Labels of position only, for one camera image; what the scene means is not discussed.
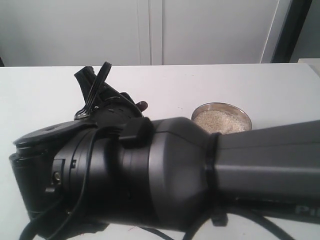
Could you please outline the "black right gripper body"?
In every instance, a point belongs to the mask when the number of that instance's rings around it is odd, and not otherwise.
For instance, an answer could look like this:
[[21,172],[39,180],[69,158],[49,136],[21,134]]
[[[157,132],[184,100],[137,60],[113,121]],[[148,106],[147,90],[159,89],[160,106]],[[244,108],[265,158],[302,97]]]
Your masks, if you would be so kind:
[[101,128],[143,116],[127,92],[118,92],[106,83],[111,68],[104,64],[95,74],[92,66],[85,66],[74,74],[84,99],[84,107],[74,115],[75,121],[92,121]]

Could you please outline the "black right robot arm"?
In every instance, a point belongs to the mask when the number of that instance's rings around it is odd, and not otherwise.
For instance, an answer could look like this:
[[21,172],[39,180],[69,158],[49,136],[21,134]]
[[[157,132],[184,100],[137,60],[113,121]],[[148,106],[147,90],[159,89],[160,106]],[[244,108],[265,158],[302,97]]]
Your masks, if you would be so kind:
[[75,74],[74,120],[14,142],[9,160],[30,223],[22,239],[65,240],[109,224],[187,231],[232,208],[320,221],[320,123],[208,133],[185,117],[150,120],[106,83],[111,64]]

